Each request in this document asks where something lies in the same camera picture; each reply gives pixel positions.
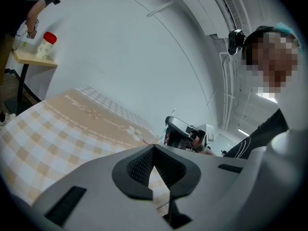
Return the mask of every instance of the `white wall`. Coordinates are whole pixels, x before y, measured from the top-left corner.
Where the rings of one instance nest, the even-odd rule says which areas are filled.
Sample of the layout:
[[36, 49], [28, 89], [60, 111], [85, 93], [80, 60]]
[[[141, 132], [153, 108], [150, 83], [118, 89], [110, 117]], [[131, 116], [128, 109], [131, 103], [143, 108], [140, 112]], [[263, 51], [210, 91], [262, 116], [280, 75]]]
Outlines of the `white wall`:
[[245, 135], [242, 135], [240, 132], [235, 130], [233, 127], [232, 127], [232, 129], [227, 129], [226, 131], [224, 131], [222, 129], [218, 129], [218, 135], [219, 134], [225, 136], [227, 139], [229, 139], [230, 141], [232, 141], [235, 144], [238, 144], [239, 142], [241, 142], [243, 139], [246, 138]]
[[222, 134], [219, 134], [214, 142], [210, 144], [212, 152], [214, 152], [217, 156], [222, 156], [221, 151], [228, 152], [231, 148], [233, 148], [236, 143], [232, 142], [230, 139], [225, 137]]
[[[56, 69], [30, 66], [28, 87], [42, 100], [90, 85], [148, 120], [160, 134], [173, 108], [196, 126], [217, 126], [222, 116], [222, 75], [212, 41], [178, 5], [150, 18], [170, 0], [62, 0], [39, 16], [39, 44], [45, 31], [58, 37]], [[12, 59], [9, 68], [21, 72]]]

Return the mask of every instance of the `black mesh panel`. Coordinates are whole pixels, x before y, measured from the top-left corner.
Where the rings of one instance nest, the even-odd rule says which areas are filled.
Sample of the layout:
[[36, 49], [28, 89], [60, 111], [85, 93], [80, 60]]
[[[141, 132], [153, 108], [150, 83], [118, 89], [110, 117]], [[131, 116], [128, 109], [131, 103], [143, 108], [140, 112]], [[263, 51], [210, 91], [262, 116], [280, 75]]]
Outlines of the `black mesh panel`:
[[131, 161], [127, 166], [128, 175], [136, 182], [149, 186], [150, 174], [154, 167], [153, 149]]
[[182, 163], [158, 149], [154, 152], [154, 164], [168, 188], [186, 174], [186, 167]]

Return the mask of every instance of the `black slot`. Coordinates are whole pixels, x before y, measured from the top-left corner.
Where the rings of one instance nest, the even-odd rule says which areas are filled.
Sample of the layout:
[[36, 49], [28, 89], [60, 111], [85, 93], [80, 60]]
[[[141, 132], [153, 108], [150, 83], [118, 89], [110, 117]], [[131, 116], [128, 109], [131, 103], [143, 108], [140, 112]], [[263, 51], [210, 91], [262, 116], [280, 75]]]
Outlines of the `black slot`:
[[189, 195], [201, 178], [200, 168], [192, 161], [160, 145], [149, 145], [117, 162], [112, 170], [112, 179], [126, 196], [152, 200], [153, 192], [148, 184], [154, 166], [173, 199]]
[[78, 202], [87, 189], [82, 187], [72, 187], [68, 192], [51, 208], [45, 217], [58, 226], [62, 226], [69, 215], [73, 212]]
[[187, 128], [186, 128], [186, 132], [187, 132], [188, 134], [191, 132], [191, 130], [192, 130], [192, 129], [191, 129], [190, 127], [187, 127]]
[[232, 166], [232, 165], [227, 165], [227, 164], [221, 164], [218, 166], [218, 168], [221, 168], [221, 169], [224, 169], [224, 170], [227, 170], [227, 171], [231, 171], [231, 172], [234, 172], [234, 173], [240, 173], [242, 171], [242, 167], [236, 167], [236, 166]]
[[177, 229], [181, 226], [192, 221], [192, 219], [179, 212], [177, 205], [174, 201], [171, 201], [169, 204], [169, 212], [163, 218], [169, 223], [173, 229]]

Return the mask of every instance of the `bed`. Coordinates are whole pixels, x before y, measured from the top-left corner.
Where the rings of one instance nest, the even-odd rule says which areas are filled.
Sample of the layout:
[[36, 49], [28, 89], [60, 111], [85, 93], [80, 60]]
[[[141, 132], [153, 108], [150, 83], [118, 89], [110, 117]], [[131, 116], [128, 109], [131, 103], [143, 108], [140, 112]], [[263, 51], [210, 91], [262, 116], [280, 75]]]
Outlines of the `bed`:
[[[32, 106], [0, 135], [1, 175], [30, 205], [83, 163], [158, 141], [144, 119], [89, 86]], [[169, 190], [155, 168], [149, 188], [158, 213], [167, 214]]]

